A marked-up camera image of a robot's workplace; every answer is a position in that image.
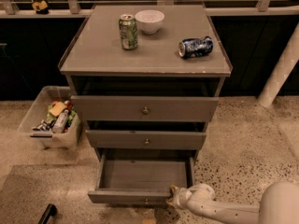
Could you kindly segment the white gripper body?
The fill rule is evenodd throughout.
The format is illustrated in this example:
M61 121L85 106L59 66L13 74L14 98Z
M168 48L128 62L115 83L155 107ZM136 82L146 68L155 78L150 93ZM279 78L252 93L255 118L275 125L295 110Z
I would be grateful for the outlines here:
M172 193L170 200L173 201L175 208L182 210L195 210L200 203L195 199L195 192L199 190L198 186L192 186L188 189L178 188Z

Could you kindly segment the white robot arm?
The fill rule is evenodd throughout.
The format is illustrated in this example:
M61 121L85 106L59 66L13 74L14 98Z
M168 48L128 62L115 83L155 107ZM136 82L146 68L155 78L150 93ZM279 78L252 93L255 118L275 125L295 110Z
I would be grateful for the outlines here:
M172 185L166 202L174 208L223 224L299 224L299 185L276 182L263 193L259 206L215 201L207 184L189 188Z

